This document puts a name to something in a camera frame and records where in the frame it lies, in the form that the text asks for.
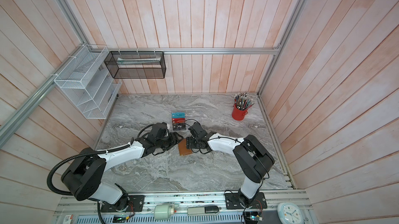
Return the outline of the brown leather card holder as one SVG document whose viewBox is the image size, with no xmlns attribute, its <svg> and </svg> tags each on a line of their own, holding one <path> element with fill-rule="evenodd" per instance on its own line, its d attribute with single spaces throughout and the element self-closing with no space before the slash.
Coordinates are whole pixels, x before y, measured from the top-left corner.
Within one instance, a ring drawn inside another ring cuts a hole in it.
<svg viewBox="0 0 399 224">
<path fill-rule="evenodd" d="M 181 142 L 179 142 L 178 150 L 179 150 L 180 156 L 186 156 L 186 155 L 190 155 L 193 153 L 193 151 L 191 149 L 187 148 L 187 139 L 186 138 L 183 139 Z"/>
</svg>

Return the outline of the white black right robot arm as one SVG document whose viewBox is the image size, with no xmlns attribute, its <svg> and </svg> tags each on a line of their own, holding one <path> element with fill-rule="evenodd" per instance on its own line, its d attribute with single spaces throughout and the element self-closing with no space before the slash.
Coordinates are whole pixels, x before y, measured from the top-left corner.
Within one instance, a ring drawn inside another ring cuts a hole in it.
<svg viewBox="0 0 399 224">
<path fill-rule="evenodd" d="M 246 201 L 254 199 L 264 177 L 275 163 L 274 157 L 264 145 L 253 135 L 233 138 L 215 131 L 207 132 L 198 122 L 191 125 L 189 131 L 191 136 L 187 138 L 188 149 L 196 149 L 202 154 L 219 151 L 235 156 L 245 175 L 239 196 Z"/>
</svg>

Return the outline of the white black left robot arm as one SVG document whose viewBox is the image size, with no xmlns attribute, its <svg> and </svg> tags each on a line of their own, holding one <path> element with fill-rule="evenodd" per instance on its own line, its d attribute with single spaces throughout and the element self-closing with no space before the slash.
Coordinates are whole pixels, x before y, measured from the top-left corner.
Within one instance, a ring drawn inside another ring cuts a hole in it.
<svg viewBox="0 0 399 224">
<path fill-rule="evenodd" d="M 128 144 L 116 148 L 95 151 L 91 148 L 70 159 L 70 166 L 61 176 L 62 183 L 68 188 L 68 195 L 78 201 L 96 200 L 113 205 L 118 211 L 127 208 L 130 198 L 119 184 L 102 181 L 104 172 L 130 160 L 148 155 L 157 155 L 170 150 L 184 140 L 183 136 L 168 130 L 166 123 L 150 124 Z"/>
</svg>

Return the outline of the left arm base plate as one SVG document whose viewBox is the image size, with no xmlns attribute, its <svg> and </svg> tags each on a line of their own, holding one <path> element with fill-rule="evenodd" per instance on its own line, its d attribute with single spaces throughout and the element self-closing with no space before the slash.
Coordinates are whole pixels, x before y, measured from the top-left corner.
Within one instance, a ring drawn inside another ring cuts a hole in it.
<svg viewBox="0 0 399 224">
<path fill-rule="evenodd" d="M 102 213 L 111 212 L 141 212 L 144 204 L 144 195 L 122 196 L 115 204 L 104 203 L 100 208 Z"/>
</svg>

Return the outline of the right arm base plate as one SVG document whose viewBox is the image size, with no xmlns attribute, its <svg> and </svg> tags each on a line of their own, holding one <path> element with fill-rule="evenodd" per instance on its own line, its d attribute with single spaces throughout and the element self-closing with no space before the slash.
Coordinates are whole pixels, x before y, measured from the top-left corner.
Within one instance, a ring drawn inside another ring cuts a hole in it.
<svg viewBox="0 0 399 224">
<path fill-rule="evenodd" d="M 258 192 L 252 199 L 246 198 L 242 193 L 225 192 L 225 205 L 227 209 L 266 209 L 267 202 L 264 193 Z"/>
</svg>

